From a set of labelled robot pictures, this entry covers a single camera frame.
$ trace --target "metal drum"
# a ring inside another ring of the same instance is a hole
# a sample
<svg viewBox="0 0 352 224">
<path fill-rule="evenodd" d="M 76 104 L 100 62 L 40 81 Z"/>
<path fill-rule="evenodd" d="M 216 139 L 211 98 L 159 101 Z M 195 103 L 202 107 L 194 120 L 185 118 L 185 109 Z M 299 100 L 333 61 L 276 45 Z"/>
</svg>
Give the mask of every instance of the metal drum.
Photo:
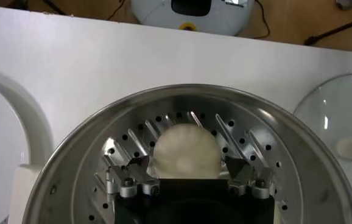
<svg viewBox="0 0 352 224">
<path fill-rule="evenodd" d="M 84 121 L 45 165 L 23 223 L 114 223 L 105 156 L 117 165 L 151 156 L 159 136 L 180 123 L 209 130 L 224 157 L 269 168 L 281 223 L 352 224 L 350 184 L 310 129 L 264 99 L 212 85 L 150 89 Z"/>
</svg>

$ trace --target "hole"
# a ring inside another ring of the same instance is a hole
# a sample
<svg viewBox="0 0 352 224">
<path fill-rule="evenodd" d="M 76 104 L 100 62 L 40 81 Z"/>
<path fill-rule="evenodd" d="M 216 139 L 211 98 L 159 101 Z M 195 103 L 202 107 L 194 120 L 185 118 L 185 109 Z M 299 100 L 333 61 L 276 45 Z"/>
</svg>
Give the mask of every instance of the hole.
<svg viewBox="0 0 352 224">
<path fill-rule="evenodd" d="M 57 187 L 53 185 L 52 189 L 50 190 L 50 194 L 55 194 L 55 193 L 57 193 Z"/>
<path fill-rule="evenodd" d="M 114 154 L 114 152 L 115 152 L 115 149 L 114 149 L 114 148 L 110 148 L 110 149 L 108 150 L 108 153 L 109 153 L 109 154 Z"/>
<path fill-rule="evenodd" d="M 186 27 L 184 27 L 183 30 L 194 31 L 194 28 L 192 28 L 190 26 L 186 26 Z"/>
</svg>

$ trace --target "white dough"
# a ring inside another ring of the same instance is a hole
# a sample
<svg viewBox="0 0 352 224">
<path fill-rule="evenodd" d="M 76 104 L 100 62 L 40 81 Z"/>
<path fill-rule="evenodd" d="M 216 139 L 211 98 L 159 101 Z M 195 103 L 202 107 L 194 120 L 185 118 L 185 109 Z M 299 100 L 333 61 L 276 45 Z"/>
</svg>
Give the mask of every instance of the white dough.
<svg viewBox="0 0 352 224">
<path fill-rule="evenodd" d="M 204 128 L 178 124 L 157 140 L 153 163 L 160 178 L 216 179 L 220 173 L 220 147 Z"/>
</svg>

